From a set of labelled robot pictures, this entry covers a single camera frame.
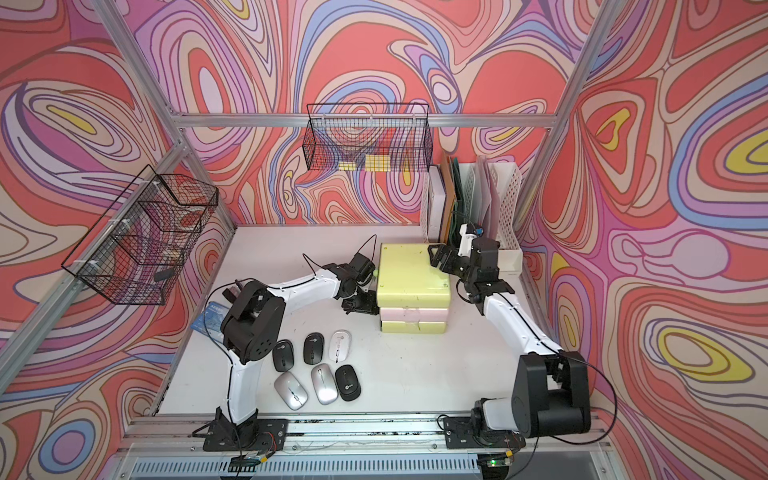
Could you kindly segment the white computer mouse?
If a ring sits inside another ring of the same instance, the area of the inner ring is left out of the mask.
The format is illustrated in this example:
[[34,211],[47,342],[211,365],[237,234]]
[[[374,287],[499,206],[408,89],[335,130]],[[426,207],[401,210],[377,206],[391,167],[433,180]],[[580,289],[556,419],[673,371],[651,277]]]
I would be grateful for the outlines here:
[[337,330],[330,338],[328,344],[328,357],[331,363],[345,362],[349,357],[352,344],[351,333],[347,330]]

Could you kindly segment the green drawer cabinet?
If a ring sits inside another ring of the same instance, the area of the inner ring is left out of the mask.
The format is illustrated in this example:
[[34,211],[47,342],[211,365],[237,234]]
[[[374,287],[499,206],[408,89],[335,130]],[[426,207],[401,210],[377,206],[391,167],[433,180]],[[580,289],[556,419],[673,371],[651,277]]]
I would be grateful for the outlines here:
[[385,243],[376,301],[382,332],[440,335],[448,325],[450,278],[430,264],[426,244]]

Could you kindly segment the black computer mouse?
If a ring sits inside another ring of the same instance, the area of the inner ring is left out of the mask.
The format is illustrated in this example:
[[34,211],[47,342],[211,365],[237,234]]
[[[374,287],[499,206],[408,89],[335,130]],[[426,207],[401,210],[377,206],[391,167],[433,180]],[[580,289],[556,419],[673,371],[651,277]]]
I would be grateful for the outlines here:
[[308,334],[303,344],[303,360],[307,365],[317,365],[322,362],[325,338],[320,332]]
[[272,361],[278,373],[290,371],[295,365],[293,343],[288,339],[279,340],[272,350]]
[[335,380],[340,397],[351,402],[361,394],[361,384],[352,365],[342,365],[335,372]]

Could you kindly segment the silver computer mouse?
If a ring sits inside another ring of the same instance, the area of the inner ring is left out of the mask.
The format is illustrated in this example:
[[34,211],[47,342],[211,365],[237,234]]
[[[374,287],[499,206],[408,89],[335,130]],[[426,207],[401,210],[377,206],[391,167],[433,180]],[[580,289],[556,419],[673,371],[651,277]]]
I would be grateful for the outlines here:
[[329,405],[338,399],[335,376],[328,364],[321,363],[314,366],[310,376],[317,400],[321,405]]
[[289,371],[283,372],[274,382],[274,388],[286,406],[297,411],[308,401],[308,393],[298,379]]

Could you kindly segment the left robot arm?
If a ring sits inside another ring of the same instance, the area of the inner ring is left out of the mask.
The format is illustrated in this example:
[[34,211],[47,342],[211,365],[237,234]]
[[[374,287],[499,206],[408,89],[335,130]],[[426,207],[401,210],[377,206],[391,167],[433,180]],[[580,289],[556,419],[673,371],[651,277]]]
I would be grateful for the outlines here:
[[256,279],[235,281],[236,293],[222,287],[230,308],[221,322],[220,350],[229,362],[228,386],[214,419],[198,429],[206,452],[271,453],[282,449],[276,439],[283,427],[258,419],[257,392],[262,361],[277,348],[284,317],[316,302],[334,299],[347,313],[376,315],[376,293],[366,289],[374,276],[373,261],[358,252],[346,263],[328,263],[312,274],[268,285]]

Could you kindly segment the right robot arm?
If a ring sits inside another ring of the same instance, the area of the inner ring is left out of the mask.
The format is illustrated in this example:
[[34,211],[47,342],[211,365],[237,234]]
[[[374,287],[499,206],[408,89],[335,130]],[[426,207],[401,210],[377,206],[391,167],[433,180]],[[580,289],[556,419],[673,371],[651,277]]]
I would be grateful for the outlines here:
[[591,429],[589,365],[567,353],[530,318],[500,276],[500,243],[473,238],[465,252],[446,244],[427,247],[432,267],[455,276],[474,305],[519,355],[509,397],[476,402],[473,428],[516,432],[524,438],[584,434]]

